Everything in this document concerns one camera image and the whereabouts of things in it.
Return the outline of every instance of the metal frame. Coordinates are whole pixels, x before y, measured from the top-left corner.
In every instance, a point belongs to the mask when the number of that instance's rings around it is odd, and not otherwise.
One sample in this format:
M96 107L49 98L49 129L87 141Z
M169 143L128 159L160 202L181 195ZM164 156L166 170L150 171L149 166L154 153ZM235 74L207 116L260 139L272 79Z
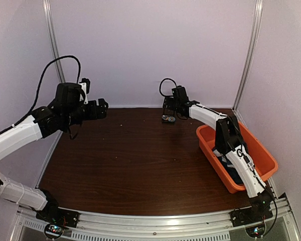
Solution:
M291 222L287 231L292 241L298 237L298 230L291 212L291 207L286 198L276 201L278 206L278 217L286 217ZM222 235L223 233L244 228L244 226L233 227L229 212L232 210L176 216L123 216L80 211L77 228L70 228L65 234L66 238L72 240L93 240L95 237L124 240L172 240L172 239L194 239L205 236ZM24 226L43 230L46 222L35 218L35 213L26 208L19 207L16 225L10 241L18 241Z
M257 38L258 38L258 35L259 35L259 32L260 32L260 26L261 26L261 20L262 20L262 11L263 11L263 2L262 2L262 0L256 0L255 12L254 12L254 17L253 17L253 26L252 26L252 32L251 32L251 39L250 39L250 43L249 43L249 49L248 49L247 55L246 55L246 61L245 61L245 65L244 65L244 69L243 69L243 73L242 73L240 86L239 86L239 89L237 91L235 102L234 102L234 105L233 105L233 109L235 111L237 111L237 109L239 107L239 104L240 104L240 101L241 101L241 98L242 98L242 95L243 95L244 87L245 87L245 84L247 82L247 78L248 78L248 75L249 75L250 67L251 67L251 64L252 64L253 53L254 53Z
M57 47L57 40L56 40L56 35L55 35L54 24L52 21L50 0L43 0L43 6L44 6L44 13L45 13L45 17L46 17L48 34L49 34L49 39L50 39L50 44L51 44L51 51L52 51L52 55L53 55L54 59L56 59L59 57L59 52L58 52L58 47ZM57 61L55 63L55 66L56 66L57 75L58 75L60 83L65 83L65 76L64 76L64 72L62 70L60 61Z

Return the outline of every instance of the metal corner post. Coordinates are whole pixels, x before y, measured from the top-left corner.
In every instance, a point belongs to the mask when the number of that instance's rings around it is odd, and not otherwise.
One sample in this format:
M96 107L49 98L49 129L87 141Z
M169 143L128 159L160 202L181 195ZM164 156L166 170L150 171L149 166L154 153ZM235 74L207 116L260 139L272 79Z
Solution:
M44 13L46 17L46 23L48 28L48 35L50 39L51 44L51 51L54 59L59 57L58 47L57 47L57 41L56 41L56 35L54 30L54 24L52 21L52 14L51 14L51 8L50 8L50 0L43 0L43 6L44 6ZM60 61L57 61L55 63L57 75L59 78L60 83L65 83L65 76L64 72L61 67Z
M256 0L252 32L251 32L251 39L250 39L249 48L248 48L247 55L246 55L246 60L245 60L245 64L244 64L244 69L243 69L243 73L242 73L240 86L237 91L237 95L236 95L235 102L233 105L233 109L235 111L237 111L237 109L239 107L239 104L240 104L240 101L241 101L241 98L243 95L244 87L245 87L245 84L247 82L247 78L249 75L250 67L252 64L253 53L254 53L257 38L258 38L258 35L260 32L260 26L261 26L261 20L262 20L262 10L263 10L262 5L263 5L263 0Z

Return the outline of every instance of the wire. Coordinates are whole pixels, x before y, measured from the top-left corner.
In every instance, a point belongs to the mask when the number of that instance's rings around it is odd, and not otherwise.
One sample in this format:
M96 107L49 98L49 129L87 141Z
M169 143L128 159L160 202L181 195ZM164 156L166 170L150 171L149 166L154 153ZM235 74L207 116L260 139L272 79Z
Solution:
M266 222L265 222L265 215L263 216L263 224L264 224L264 233L263 233L263 236L265 235L265 231L266 231Z
M68 222L66 222L66 218L65 217L63 217L63 218L64 218L64 227L65 227Z
M171 79L171 78L165 78L165 79L163 79L163 80L161 81L161 83L160 83L160 94L161 94L163 97L171 97L172 95L164 95L164 94L162 93L162 84L163 84L166 80L170 80L171 82L173 82L173 83L175 84L175 87L177 87L177 84L176 84L176 82L175 82L173 79Z
M72 59L74 59L74 60L77 61L77 64L78 64L78 75L77 75L77 81L76 81L76 83L78 84L78 82L79 82L79 76L80 76L80 71L81 71L81 65L80 65L79 60L75 56L73 56L73 55L65 55L65 56L61 56L59 58L56 58L56 59L50 61L46 65L46 67L44 68L44 70L43 70L43 72L42 72L42 74L40 76L39 84L38 84L37 91L36 91L35 101L34 101L33 105L30 107L30 110L20 120L18 120L16 123L14 123L12 126L9 126L8 128L5 128L4 130L0 131L0 135L3 134L3 133L5 133L6 131L12 129L13 127L19 125L21 122L23 122L31 114L31 112L33 111L33 109L35 108L35 106L37 104L38 97L39 97L39 91L40 91L40 87L41 87L41 83L42 83L42 81L44 79L44 75L46 73L46 70L48 69L48 67L51 64L57 62L58 60L65 59L65 58L72 58Z
M273 197L273 195L263 186L263 184L260 182L260 180L256 177L256 173L255 171L253 171L253 173L255 174L255 178L257 180L257 182L264 188L264 190L267 192L267 194L272 198L273 200L273 203L274 203L274 206L275 206L275 218L274 218L274 221L273 221L273 224L271 225L271 227L269 228L269 230L263 234L263 237L266 236L270 231L271 229L274 227L275 223L276 223L276 219L277 219L277 214L278 214L278 210L277 210L277 205L276 205L276 202L275 202L275 198Z

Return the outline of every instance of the black mounting bracket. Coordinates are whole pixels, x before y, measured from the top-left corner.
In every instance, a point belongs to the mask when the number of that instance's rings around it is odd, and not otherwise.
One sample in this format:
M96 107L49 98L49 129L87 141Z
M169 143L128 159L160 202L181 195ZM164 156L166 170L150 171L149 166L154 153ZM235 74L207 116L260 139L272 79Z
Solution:
M254 222L261 222L263 219L268 219L273 217L273 213L270 209L267 209L263 212L262 216L254 215L252 207L244 209L236 209L230 212L231 221L233 227L238 227L242 225L252 224Z
M79 217L78 212L58 208L58 216L60 218L54 222L56 226L77 227ZM37 213L36 218L43 221L47 221L39 213Z
M36 211L36 218L60 227L77 227L79 213L59 208L57 200L49 191L40 189L46 196L47 204L41 211Z
M240 145L244 145L246 148L235 115L217 120L215 132L215 147L222 155L234 151Z
M173 110L181 116L190 117L190 107L199 104L199 102L196 100L190 101L183 86L179 85L173 88L172 93L172 96L165 96L163 109Z

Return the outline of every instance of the black cable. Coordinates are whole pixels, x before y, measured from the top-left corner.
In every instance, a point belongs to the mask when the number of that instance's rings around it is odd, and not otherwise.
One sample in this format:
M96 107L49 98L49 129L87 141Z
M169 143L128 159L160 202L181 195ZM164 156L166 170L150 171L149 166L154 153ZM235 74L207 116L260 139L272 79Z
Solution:
M256 177L256 173L255 171L253 171L253 173L255 174L255 178L257 180L257 182L263 187L263 189L267 192L267 194L272 198L273 200L273 203L274 203L274 206L275 206L275 218L274 218L274 221L273 221L273 224L272 226L269 228L269 230L263 234L263 237L266 236L270 231L271 229L274 227L275 223L276 223L276 219L277 219L277 213L278 213L278 210L277 210L277 205L276 205L276 202L275 202L275 198L274 196L263 186L263 184L260 182L260 180Z
M236 154L239 156L239 157L243 157L244 154L243 154L243 145L241 144L241 149L238 149ZM266 191L266 193L271 197L273 203L274 203L274 206L275 206L275 218L274 218L274 221L273 221L273 224L272 226L269 228L269 230L267 232L265 232L263 234L263 236L266 236L270 231L271 229L274 227L275 223L276 223L276 219L277 219L277 214L278 214L278 210L277 210L277 205L276 205L276 202L275 202L275 198L274 196L265 188L265 186L260 182L260 180L257 178L257 174L255 172L255 170L252 170L252 173L253 175L255 176L255 179L257 180L257 182L261 185L261 187L263 187L263 189Z
M61 56L59 58L56 58L56 59L50 61L46 65L46 67L44 68L44 71L42 72L42 74L40 76L39 84L38 84L37 91L36 91L35 101L34 101L33 105L31 106L30 110L20 120L18 120L16 123L14 123L12 126L10 126L8 128L5 128L4 130L0 131L0 135L3 134L3 133L5 133L6 131L12 129L13 127L19 125L21 122L23 122L27 118L27 116L29 116L31 114L31 112L33 111L33 109L35 108L35 106L37 104L38 97L39 97L39 91L40 91L40 87L41 87L41 83L42 83L42 80L43 80L44 75L46 73L46 70L48 69L48 67L51 64L57 62L58 60L65 59L65 58L72 58L72 59L74 59L74 60L77 61L77 64L78 64L78 75L77 75L77 81L76 81L76 83L78 84L78 82L79 82L79 76L80 76L80 71L81 71L81 65L80 65L79 60L75 56L73 56L73 55L65 55L65 56Z
M165 78L165 79L163 79L163 80L161 81L161 83L160 83L160 94L161 94L163 97L171 97L172 95L164 95L164 94L162 93L162 84L163 84L166 80L170 80L171 82L173 82L173 83L175 84L175 87L177 87L177 84L176 84L176 82L175 82L173 79Z

